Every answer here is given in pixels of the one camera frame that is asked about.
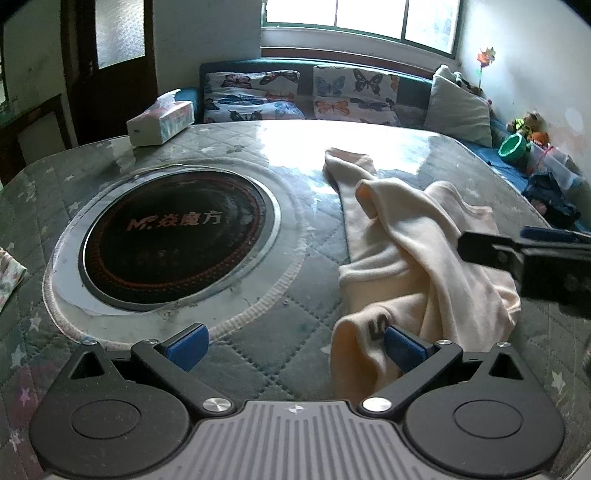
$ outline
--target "printed number on towel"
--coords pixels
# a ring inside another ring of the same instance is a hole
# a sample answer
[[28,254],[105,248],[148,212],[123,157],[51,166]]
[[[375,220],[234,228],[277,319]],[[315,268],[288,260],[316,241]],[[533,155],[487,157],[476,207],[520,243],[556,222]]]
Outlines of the printed number on towel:
[[384,338],[384,334],[386,333],[386,328],[390,326],[388,321],[388,317],[381,313],[378,317],[374,320],[371,320],[368,324],[369,330],[369,337],[372,340],[381,340]]

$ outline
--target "silver screw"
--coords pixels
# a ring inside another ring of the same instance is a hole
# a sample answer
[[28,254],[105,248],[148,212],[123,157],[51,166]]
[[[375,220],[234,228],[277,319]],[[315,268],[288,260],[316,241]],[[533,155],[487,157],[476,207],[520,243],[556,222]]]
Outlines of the silver screw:
[[368,411],[381,413],[383,411],[389,410],[392,407],[392,402],[383,397],[371,397],[366,398],[362,405]]
[[228,411],[232,408],[232,402],[227,398],[212,397],[203,402],[203,408],[214,412]]

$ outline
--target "blue gripper pad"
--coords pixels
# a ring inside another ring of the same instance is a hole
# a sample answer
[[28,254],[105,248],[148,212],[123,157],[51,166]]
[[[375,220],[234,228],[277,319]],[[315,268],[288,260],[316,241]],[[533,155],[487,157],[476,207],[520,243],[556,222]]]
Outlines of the blue gripper pad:
[[537,228],[527,226],[520,233],[521,238],[538,242],[561,242],[567,244],[588,243],[587,239],[568,230],[554,230],[551,228]]
[[197,328],[189,327],[163,344],[164,356],[177,367],[190,371],[205,356],[209,347],[207,327],[199,324]]
[[424,347],[392,327],[386,329],[384,348],[388,356],[404,373],[410,372],[429,357]]

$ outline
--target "floral fabric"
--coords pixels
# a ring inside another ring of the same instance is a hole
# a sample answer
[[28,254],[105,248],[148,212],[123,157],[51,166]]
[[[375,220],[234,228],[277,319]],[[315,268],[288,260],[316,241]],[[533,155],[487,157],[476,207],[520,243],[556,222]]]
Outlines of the floral fabric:
[[300,72],[294,70],[276,70],[262,73],[208,73],[205,78],[204,93],[225,92],[226,88],[259,90],[287,96],[297,95]]
[[394,108],[400,78],[377,70],[314,67],[314,114],[319,120],[344,120],[399,127]]
[[204,123],[301,119],[295,105],[299,72],[216,72],[206,76]]
[[27,269],[14,260],[11,254],[0,248],[0,312],[26,271]]

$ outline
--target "frosted glass pane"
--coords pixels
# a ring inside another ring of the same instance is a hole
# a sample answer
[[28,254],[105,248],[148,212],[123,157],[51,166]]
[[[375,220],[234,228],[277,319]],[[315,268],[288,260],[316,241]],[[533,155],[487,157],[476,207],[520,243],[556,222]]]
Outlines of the frosted glass pane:
[[336,0],[268,0],[267,23],[335,24]]
[[337,27],[400,38],[405,0],[374,0],[360,7],[359,0],[339,0]]
[[452,52],[459,0],[410,0],[406,39]]
[[144,0],[96,0],[99,68],[143,57]]
[[0,105],[6,101],[6,95],[4,95],[4,82],[2,81],[2,63],[0,63]]

